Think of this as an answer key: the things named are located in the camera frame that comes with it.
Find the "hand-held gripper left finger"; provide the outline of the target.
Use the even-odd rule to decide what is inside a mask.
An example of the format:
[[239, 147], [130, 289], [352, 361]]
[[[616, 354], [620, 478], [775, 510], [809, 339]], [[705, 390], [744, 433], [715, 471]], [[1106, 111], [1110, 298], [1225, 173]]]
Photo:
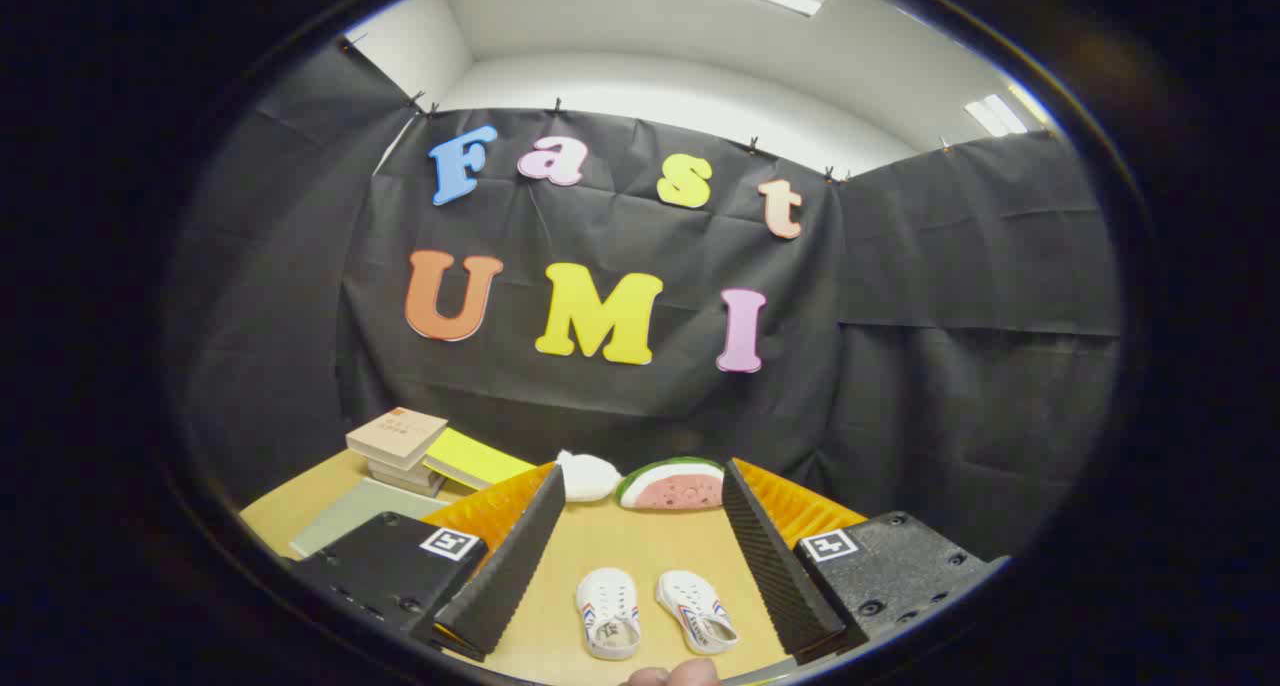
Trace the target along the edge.
[[425, 517], [379, 509], [291, 572], [393, 639], [484, 660], [562, 509], [563, 468], [550, 462]]

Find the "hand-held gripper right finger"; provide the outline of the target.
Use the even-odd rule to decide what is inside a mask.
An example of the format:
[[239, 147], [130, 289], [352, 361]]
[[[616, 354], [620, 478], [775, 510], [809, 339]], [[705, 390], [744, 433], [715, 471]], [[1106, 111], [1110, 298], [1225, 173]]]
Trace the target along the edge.
[[904, 509], [865, 517], [733, 458], [722, 502], [783, 651], [808, 662], [877, 648], [1000, 573]]

